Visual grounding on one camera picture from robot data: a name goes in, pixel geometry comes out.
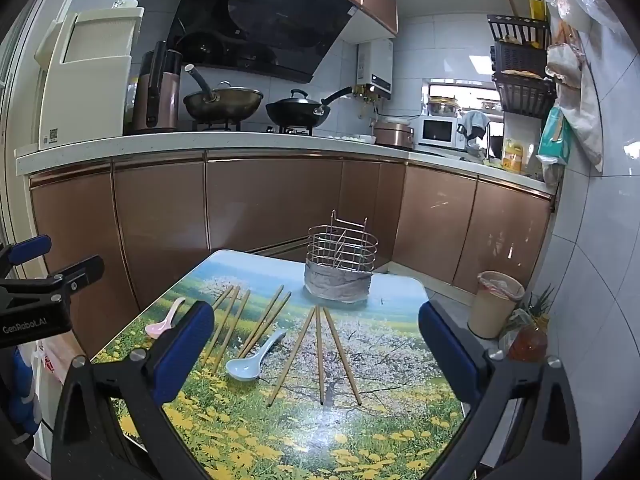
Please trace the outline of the bamboo chopstick three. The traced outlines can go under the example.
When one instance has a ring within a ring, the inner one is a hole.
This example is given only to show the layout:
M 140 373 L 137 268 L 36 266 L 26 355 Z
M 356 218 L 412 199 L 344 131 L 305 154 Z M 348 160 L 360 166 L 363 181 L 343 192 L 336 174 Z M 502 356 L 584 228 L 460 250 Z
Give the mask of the bamboo chopstick three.
M 217 370 L 218 370 L 218 367 L 220 365 L 220 362 L 222 361 L 222 358 L 226 354 L 226 351 L 227 351 L 229 342 L 231 340 L 231 337 L 232 337 L 233 333 L 235 332 L 236 326 L 238 325 L 240 318 L 242 318 L 243 311 L 245 310 L 247 301 L 249 299 L 250 299 L 250 289 L 247 289 L 245 294 L 244 294 L 244 296 L 243 296 L 243 298 L 242 298 L 239 310 L 238 310 L 238 312 L 236 312 L 235 318 L 233 319 L 233 321 L 231 323 L 231 326 L 230 326 L 230 328 L 228 330 L 226 338 L 224 338 L 224 342 L 222 343 L 220 352 L 219 352 L 219 354 L 216 357 L 216 360 L 214 362 L 213 369 L 212 369 L 212 373 L 214 374 L 214 376 L 217 374 Z

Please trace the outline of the black wall rack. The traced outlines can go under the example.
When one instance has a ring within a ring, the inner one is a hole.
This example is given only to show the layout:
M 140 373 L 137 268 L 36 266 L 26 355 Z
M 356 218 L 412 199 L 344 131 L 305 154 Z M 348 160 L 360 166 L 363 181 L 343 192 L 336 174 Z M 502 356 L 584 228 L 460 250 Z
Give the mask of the black wall rack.
M 555 84 L 546 73 L 551 32 L 546 21 L 488 14 L 495 43 L 491 69 L 504 112 L 546 119 L 556 99 Z

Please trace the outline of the bamboo chopstick four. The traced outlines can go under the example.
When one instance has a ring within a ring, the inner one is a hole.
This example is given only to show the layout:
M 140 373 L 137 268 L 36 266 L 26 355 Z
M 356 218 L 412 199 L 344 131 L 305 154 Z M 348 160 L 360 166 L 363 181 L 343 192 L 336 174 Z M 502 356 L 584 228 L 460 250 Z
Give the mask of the bamboo chopstick four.
M 279 297 L 281 295 L 281 292 L 283 292 L 283 289 L 284 289 L 284 286 L 280 285 L 278 287 L 278 289 L 276 290 L 276 292 L 271 297 L 271 299 L 269 300 L 269 302 L 267 304 L 267 307 L 265 308 L 264 312 L 262 312 L 262 315 L 260 316 L 260 318 L 258 318 L 258 321 L 257 321 L 255 327 L 252 329 L 252 331 L 250 332 L 250 334 L 246 338 L 246 341 L 242 345 L 242 347 L 240 349 L 239 356 L 244 356 L 245 350 L 248 348 L 248 346 L 250 345 L 250 342 L 256 336 L 258 330 L 262 327 L 262 324 L 265 323 L 265 320 L 266 320 L 268 314 L 270 313 L 270 311 L 273 308 L 273 306 L 276 303 L 276 301 L 279 299 Z

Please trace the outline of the white microwave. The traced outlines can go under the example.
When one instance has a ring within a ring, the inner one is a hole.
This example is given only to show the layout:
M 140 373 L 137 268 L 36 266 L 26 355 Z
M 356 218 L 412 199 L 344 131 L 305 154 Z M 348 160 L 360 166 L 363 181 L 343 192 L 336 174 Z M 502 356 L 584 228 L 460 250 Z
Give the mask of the white microwave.
M 463 151 L 465 137 L 458 131 L 458 120 L 450 116 L 422 116 L 418 144 Z

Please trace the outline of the bamboo chopstick eight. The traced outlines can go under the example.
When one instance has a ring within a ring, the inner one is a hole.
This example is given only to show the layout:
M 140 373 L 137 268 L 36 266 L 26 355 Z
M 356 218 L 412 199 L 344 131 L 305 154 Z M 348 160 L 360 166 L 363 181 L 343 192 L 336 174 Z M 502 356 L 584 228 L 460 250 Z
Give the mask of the bamboo chopstick eight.
M 354 376 L 354 373 L 352 372 L 352 368 L 349 365 L 349 362 L 348 362 L 348 359 L 347 359 L 347 356 L 346 356 L 346 352 L 345 352 L 344 347 L 342 345 L 340 336 L 338 336 L 337 328 L 336 328 L 336 325 L 335 325 L 335 323 L 333 321 L 332 315 L 331 315 L 329 309 L 326 308 L 326 307 L 323 307 L 322 311 L 323 311 L 324 316 L 326 317 L 326 322 L 328 322 L 329 329 L 330 329 L 332 338 L 334 340 L 335 348 L 336 348 L 336 351 L 338 353 L 338 356 L 340 357 L 340 361 L 341 361 L 341 363 L 342 363 L 342 365 L 344 367 L 344 371 L 345 371 L 347 380 L 349 382 L 350 388 L 352 389 L 352 394 L 354 395 L 354 398 L 355 398 L 355 400 L 357 402 L 357 405 L 361 406 L 362 405 L 362 399 L 361 399 L 360 393 L 359 393 L 358 388 L 357 388 L 355 376 Z

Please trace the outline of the bamboo chopstick seven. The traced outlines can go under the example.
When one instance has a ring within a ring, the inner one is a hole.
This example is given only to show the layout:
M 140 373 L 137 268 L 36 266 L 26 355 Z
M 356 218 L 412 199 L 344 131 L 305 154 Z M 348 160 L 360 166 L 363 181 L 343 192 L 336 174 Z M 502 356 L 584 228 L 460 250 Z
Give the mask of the bamboo chopstick seven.
M 314 317 L 316 318 L 316 349 L 317 349 L 317 365 L 318 365 L 318 386 L 320 404 L 326 402 L 326 387 L 324 386 L 324 367 L 323 367 L 323 346 L 322 346 L 322 328 L 320 307 L 314 308 Z

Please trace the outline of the green onions bag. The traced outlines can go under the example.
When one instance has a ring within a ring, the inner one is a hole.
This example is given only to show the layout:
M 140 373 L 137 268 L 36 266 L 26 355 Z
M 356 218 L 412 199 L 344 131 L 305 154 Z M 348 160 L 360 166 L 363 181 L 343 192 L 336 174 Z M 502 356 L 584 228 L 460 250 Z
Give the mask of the green onions bag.
M 549 324 L 553 293 L 554 287 L 548 285 L 539 296 L 530 294 L 523 298 L 514 311 L 518 322 L 524 325 L 534 324 L 538 328 L 546 330 Z

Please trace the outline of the white water heater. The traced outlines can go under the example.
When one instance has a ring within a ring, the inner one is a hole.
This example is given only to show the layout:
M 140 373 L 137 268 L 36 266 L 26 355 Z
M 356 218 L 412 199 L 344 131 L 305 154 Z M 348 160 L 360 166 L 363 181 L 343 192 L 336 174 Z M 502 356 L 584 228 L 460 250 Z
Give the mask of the white water heater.
M 356 84 L 365 94 L 392 97 L 393 57 L 393 41 L 388 38 L 358 44 Z

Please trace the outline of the hanging white bag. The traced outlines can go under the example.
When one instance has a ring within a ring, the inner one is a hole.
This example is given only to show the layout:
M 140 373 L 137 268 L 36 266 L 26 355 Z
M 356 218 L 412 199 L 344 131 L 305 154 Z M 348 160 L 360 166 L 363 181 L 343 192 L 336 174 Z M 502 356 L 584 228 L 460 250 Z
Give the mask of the hanging white bag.
M 603 129 L 596 85 L 578 31 L 556 20 L 546 73 L 556 83 L 556 104 L 597 172 L 603 170 Z

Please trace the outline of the black wok with lid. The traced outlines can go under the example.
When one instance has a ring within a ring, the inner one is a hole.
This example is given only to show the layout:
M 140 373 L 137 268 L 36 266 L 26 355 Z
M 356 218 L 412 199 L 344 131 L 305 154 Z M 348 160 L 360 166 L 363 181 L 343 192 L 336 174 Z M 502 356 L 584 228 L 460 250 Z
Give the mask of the black wok with lid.
M 331 104 L 352 94 L 352 87 L 345 87 L 326 98 L 315 101 L 302 89 L 292 89 L 288 98 L 266 105 L 269 118 L 281 129 L 305 128 L 312 130 L 324 123 L 331 113 Z

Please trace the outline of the bamboo chopstick six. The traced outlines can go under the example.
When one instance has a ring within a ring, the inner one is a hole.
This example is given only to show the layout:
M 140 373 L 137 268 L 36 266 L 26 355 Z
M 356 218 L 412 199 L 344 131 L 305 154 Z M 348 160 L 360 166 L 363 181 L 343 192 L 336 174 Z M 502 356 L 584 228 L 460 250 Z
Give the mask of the bamboo chopstick six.
M 281 373 L 278 377 L 277 383 L 274 386 L 272 393 L 270 394 L 270 397 L 268 399 L 268 403 L 267 405 L 270 407 L 273 402 L 277 399 L 277 396 L 282 388 L 282 386 L 285 383 L 285 379 L 286 376 L 288 376 L 288 372 L 290 371 L 296 356 L 298 355 L 299 349 L 303 344 L 304 338 L 306 336 L 307 330 L 309 328 L 309 325 L 312 321 L 312 319 L 314 318 L 314 315 L 317 312 L 317 306 L 313 307 L 309 312 L 308 315 L 305 318 L 305 321 L 303 322 L 302 328 L 300 329 L 297 339 L 295 341 L 295 344 L 292 348 L 292 351 L 290 352 L 290 355 L 288 356 L 288 359 L 286 360 L 284 367 L 281 370 Z

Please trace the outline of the bamboo chopstick two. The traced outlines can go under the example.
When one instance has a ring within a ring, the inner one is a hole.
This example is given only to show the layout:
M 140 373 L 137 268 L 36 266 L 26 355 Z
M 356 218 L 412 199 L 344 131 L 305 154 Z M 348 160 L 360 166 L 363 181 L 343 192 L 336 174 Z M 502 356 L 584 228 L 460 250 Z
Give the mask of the bamboo chopstick two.
M 222 330 L 224 329 L 224 324 L 227 323 L 227 320 L 231 314 L 231 312 L 233 311 L 234 308 L 234 304 L 236 301 L 236 298 L 238 298 L 239 292 L 241 290 L 240 286 L 235 286 L 235 288 L 232 290 L 232 292 L 229 292 L 230 294 L 230 300 L 229 300 L 229 305 L 227 307 L 226 310 L 224 310 L 224 313 L 221 315 L 221 319 L 218 320 L 219 323 L 216 325 L 217 327 L 214 330 L 214 334 L 213 334 L 213 338 L 212 341 L 208 344 L 204 356 L 203 356 L 203 364 L 206 364 L 206 362 L 208 361 L 210 355 L 212 354 L 214 347 L 216 346 L 216 343 L 220 337 L 220 334 L 222 332 Z

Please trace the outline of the bamboo chopstick five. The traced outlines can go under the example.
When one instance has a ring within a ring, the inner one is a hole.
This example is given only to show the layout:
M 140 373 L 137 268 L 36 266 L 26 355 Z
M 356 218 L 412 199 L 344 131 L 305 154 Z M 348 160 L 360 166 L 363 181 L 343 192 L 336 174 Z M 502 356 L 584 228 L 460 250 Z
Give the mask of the bamboo chopstick five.
M 247 341 L 246 345 L 239 353 L 239 358 L 245 358 L 248 355 L 248 352 L 255 347 L 255 344 L 260 341 L 262 335 L 268 330 L 268 328 L 272 325 L 272 323 L 276 320 L 280 312 L 284 309 L 284 307 L 288 304 L 288 300 L 290 300 L 292 292 L 287 292 L 284 298 L 278 303 L 275 304 L 266 315 L 265 319 L 258 325 L 256 330 L 254 331 L 253 336 Z

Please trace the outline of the light blue ceramic spoon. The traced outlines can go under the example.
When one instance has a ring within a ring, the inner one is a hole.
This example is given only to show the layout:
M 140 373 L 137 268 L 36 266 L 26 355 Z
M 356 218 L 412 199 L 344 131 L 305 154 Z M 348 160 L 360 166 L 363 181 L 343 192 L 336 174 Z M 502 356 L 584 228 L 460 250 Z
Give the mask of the light blue ceramic spoon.
M 250 358 L 233 359 L 226 363 L 226 372 L 238 382 L 251 382 L 259 377 L 262 371 L 262 360 L 269 350 L 286 334 L 285 330 L 277 330 Z

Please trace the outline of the bamboo chopstick one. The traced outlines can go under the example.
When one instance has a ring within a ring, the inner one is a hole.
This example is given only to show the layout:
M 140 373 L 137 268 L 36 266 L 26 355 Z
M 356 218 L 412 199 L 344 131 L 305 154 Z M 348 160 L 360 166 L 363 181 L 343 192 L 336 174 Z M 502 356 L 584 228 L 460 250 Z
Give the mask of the bamboo chopstick one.
M 212 309 L 215 312 L 220 305 L 224 302 L 224 300 L 226 300 L 226 298 L 233 292 L 233 289 L 235 289 L 234 286 L 228 286 L 218 297 L 217 299 L 214 301 L 213 305 L 212 305 Z

